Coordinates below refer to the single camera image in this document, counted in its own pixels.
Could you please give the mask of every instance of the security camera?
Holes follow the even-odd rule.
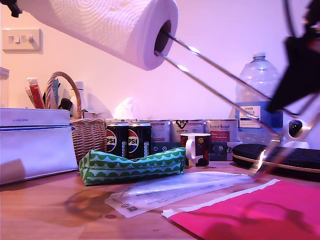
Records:
[[[304,141],[303,132],[309,131],[310,128],[307,126],[306,122],[301,119],[291,119],[285,123],[283,126],[283,136],[285,141],[283,146],[285,148],[294,148],[299,149],[309,149],[309,144]]]

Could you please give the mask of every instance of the wooden table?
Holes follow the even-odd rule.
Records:
[[[211,162],[210,167],[192,167],[186,173],[197,171],[248,174],[248,170],[232,162]],[[265,181],[274,178],[320,187],[318,182],[272,175],[267,176]],[[86,187],[77,172],[69,172],[2,186],[0,239],[193,239],[197,236],[170,222],[161,215],[162,211],[200,204],[258,185],[241,184],[125,218],[106,205],[104,200],[131,184]]]

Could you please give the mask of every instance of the green pouch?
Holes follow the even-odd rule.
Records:
[[[86,186],[184,174],[186,149],[178,147],[147,157],[127,159],[91,150],[79,162]]]

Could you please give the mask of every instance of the bottle cap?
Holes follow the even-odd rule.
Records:
[[[253,57],[265,57],[266,53],[264,51],[257,51],[253,54]]]

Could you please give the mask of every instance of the wall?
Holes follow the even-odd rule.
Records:
[[[176,0],[176,36],[238,75],[253,52],[265,51],[279,72],[286,65],[283,40],[288,35],[280,0]],[[291,1],[298,33],[308,0]],[[9,106],[32,107],[26,93],[27,77],[37,77],[42,91],[55,71],[83,81],[88,108],[114,111],[128,97],[139,119],[221,119],[231,107],[168,63],[153,71],[129,65],[108,53],[48,27],[24,12],[19,19],[1,8],[1,28],[40,28],[43,51],[5,54],[1,66],[10,69]],[[177,44],[169,56],[222,94],[235,99],[235,82]],[[296,110],[301,103],[291,106]],[[311,139],[318,147],[317,140]]]

